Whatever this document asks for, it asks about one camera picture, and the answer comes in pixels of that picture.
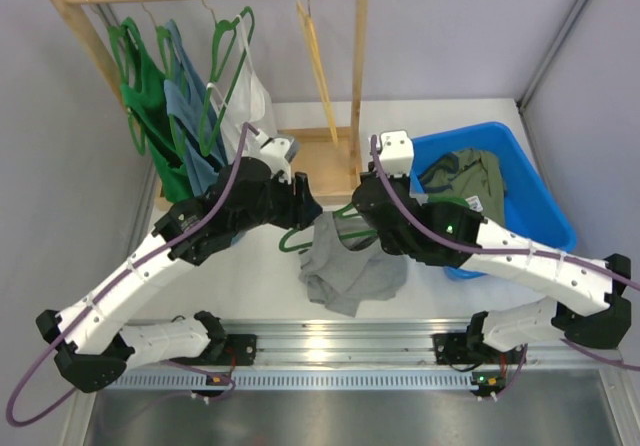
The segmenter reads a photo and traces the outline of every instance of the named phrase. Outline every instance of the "wall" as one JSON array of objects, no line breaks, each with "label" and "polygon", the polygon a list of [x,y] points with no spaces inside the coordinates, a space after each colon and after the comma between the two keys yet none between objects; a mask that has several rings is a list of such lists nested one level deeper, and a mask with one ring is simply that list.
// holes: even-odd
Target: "wall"
[{"label": "wall", "polygon": [[[48,0],[0,0],[0,351],[4,404],[44,348],[34,319],[95,286],[125,255],[148,161],[111,91]],[[69,388],[53,361],[26,419]],[[66,406],[3,445],[57,444]]]},{"label": "wall", "polygon": [[[533,99],[526,119],[580,252],[640,264],[640,0],[593,0]],[[639,296],[628,292],[636,308]],[[640,362],[640,322],[623,343]],[[634,375],[636,389],[640,380]]]},{"label": "wall", "polygon": [[[365,99],[519,97],[573,0],[369,0]],[[253,54],[278,102],[317,100],[294,0],[208,0],[218,18],[249,4],[257,14]],[[200,1],[150,3],[157,22],[173,17],[187,51],[207,75],[213,20]],[[146,38],[153,26],[131,14]],[[351,96],[354,0],[311,0],[334,99]]]}]

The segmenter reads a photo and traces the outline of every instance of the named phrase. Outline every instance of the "laundry basket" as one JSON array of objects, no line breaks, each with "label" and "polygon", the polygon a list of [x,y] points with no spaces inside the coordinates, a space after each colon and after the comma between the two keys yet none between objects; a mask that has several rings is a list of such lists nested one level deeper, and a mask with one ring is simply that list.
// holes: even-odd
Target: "laundry basket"
[{"label": "laundry basket", "polygon": [[[442,155],[465,148],[491,151],[500,159],[500,172],[506,185],[506,227],[553,248],[570,252],[575,247],[575,231],[533,169],[513,133],[504,124],[482,123],[422,136],[412,141],[414,159],[411,185],[414,191],[424,192],[418,176]],[[483,276],[482,273],[448,267],[445,273],[453,280]]]}]

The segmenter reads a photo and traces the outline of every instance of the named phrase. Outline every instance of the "folded clothing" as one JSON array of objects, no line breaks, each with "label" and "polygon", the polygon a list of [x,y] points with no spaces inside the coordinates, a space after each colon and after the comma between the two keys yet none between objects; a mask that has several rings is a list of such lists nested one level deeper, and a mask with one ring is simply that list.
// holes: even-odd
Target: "folded clothing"
[{"label": "folded clothing", "polygon": [[474,211],[505,225],[506,188],[500,160],[492,152],[469,148],[447,153],[418,179],[430,200],[462,198]]},{"label": "folded clothing", "polygon": [[387,300],[407,279],[403,256],[391,256],[377,237],[340,240],[341,234],[367,229],[359,218],[334,218],[324,213],[315,220],[313,245],[300,254],[300,280],[312,303],[355,317],[363,300]]}]

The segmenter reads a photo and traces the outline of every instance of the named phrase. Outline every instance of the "clothes rack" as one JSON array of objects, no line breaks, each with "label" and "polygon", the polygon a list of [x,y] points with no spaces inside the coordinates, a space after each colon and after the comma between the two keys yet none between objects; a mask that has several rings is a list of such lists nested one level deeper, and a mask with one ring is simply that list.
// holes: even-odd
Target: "clothes rack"
[{"label": "clothes rack", "polygon": [[[116,64],[100,39],[82,5],[96,3],[137,3],[140,0],[51,0],[54,7],[73,31],[103,75],[116,98],[122,104],[120,80]],[[328,128],[283,130],[293,134],[301,143],[294,168],[309,174],[311,188],[322,204],[349,202],[357,186],[361,171],[360,106],[366,43],[368,0],[356,0],[355,41],[352,70],[351,124],[338,128],[340,149],[332,144]]]}]

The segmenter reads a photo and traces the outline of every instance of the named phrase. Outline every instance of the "white label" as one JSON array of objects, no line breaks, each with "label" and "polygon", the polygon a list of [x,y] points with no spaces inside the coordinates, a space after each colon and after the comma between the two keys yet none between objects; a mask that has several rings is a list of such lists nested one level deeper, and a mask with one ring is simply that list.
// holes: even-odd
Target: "white label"
[{"label": "white label", "polygon": [[482,203],[480,202],[480,198],[478,196],[470,196],[465,199],[465,201],[469,203],[469,207],[474,211],[480,212],[483,210]]}]

